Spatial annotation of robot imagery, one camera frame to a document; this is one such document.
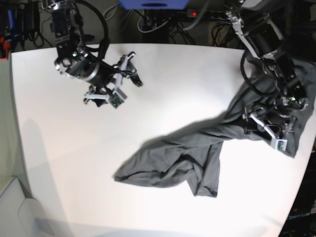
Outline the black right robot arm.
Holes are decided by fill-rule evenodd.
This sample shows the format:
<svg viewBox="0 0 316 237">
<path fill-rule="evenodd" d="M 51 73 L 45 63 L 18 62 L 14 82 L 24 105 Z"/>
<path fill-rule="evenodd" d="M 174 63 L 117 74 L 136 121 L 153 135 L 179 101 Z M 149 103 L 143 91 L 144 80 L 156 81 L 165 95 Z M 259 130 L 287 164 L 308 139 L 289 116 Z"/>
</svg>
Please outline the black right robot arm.
<svg viewBox="0 0 316 237">
<path fill-rule="evenodd" d="M 86 6 L 99 18 L 103 38 L 97 48 L 86 45 L 88 35 L 83 31 L 83 18 L 78 5 Z M 101 12 L 85 0 L 45 0 L 44 9 L 51 13 L 51 32 L 55 36 L 57 59 L 54 62 L 59 74 L 89 84 L 83 102 L 92 101 L 97 107 L 109 104 L 117 108 L 127 99 L 122 91 L 123 79 L 129 79 L 137 87 L 143 85 L 132 58 L 135 52 L 124 54 L 120 60 L 109 65 L 104 62 L 110 45 L 109 30 Z"/>
</svg>

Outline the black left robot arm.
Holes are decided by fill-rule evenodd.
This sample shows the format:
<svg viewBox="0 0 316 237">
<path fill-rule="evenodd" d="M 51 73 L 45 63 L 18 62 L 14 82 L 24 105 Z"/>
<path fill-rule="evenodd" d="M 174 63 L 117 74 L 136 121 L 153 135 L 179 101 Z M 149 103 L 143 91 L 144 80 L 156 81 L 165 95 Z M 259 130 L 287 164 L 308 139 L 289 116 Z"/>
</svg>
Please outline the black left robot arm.
<svg viewBox="0 0 316 237">
<path fill-rule="evenodd" d="M 283 34 L 268 13 L 273 3 L 261 0 L 251 6 L 247 0 L 232 0 L 226 15 L 245 46 L 240 61 L 244 81 L 260 100 L 264 100 L 245 106 L 242 115 L 246 121 L 245 133 L 265 132 L 270 136 L 270 146 L 285 152 L 290 146 L 288 134 L 298 121 L 297 113 L 307 108 L 309 97 L 295 73 L 293 60 L 283 47 Z M 263 72 L 274 83 L 271 92 L 260 90 L 253 84 L 253 78 L 246 75 L 247 56 L 260 61 Z"/>
</svg>

